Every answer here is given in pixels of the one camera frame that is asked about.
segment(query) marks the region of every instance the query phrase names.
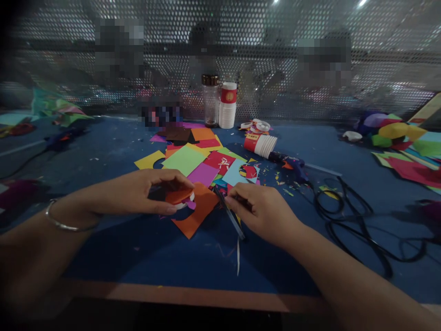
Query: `stack of paper cups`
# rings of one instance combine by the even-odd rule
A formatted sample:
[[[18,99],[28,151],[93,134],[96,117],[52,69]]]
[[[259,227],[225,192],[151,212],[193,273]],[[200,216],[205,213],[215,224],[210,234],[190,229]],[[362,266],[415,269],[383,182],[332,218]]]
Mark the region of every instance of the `stack of paper cups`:
[[[236,118],[237,84],[225,82],[222,84],[219,105],[219,126],[222,129],[234,127]]]
[[[243,144],[243,146],[250,152],[267,159],[274,150],[276,143],[277,137],[249,133],[245,138],[245,144]]]

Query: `metal mesh screen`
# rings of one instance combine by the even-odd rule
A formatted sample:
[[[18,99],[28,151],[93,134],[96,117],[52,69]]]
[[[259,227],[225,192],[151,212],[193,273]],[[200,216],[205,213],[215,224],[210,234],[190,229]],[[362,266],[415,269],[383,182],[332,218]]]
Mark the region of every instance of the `metal mesh screen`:
[[[37,2],[11,31],[0,87],[14,107],[41,86],[107,113],[136,113],[145,93],[195,119],[201,74],[216,73],[238,83],[239,118],[346,122],[367,107],[407,119],[441,90],[439,12],[436,0]],[[332,83],[341,45],[309,48],[305,71],[299,40],[324,39],[350,45],[344,84]]]

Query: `forearm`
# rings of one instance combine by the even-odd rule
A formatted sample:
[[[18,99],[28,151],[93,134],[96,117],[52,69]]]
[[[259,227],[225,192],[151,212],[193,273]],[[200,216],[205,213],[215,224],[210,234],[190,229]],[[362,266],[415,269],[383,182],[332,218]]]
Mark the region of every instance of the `forearm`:
[[[56,202],[51,215],[63,224],[79,228],[98,221],[70,197]],[[6,307],[15,314],[23,314],[50,289],[91,233],[60,230],[41,211],[2,235],[0,291]]]
[[[314,279],[347,330],[439,330],[431,312],[311,228],[287,250]]]

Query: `hand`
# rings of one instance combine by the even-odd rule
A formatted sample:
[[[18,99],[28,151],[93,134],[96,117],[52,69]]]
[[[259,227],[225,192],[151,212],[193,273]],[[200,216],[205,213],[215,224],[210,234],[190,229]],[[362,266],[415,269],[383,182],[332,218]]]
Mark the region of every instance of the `hand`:
[[[238,183],[225,201],[253,232],[285,250],[302,226],[285,199],[272,187]]]
[[[178,170],[144,169],[89,186],[66,198],[75,200],[88,212],[96,214],[172,215],[176,213],[174,205],[147,198],[153,185],[163,183],[170,183],[175,188],[194,188],[194,185]]]

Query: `right hand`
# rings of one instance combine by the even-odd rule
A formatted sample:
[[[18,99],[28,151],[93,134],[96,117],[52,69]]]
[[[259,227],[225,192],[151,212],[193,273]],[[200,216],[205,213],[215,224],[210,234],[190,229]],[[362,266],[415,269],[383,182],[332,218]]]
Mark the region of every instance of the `right hand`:
[[[303,223],[272,187],[238,183],[225,201],[258,236],[287,250]]]

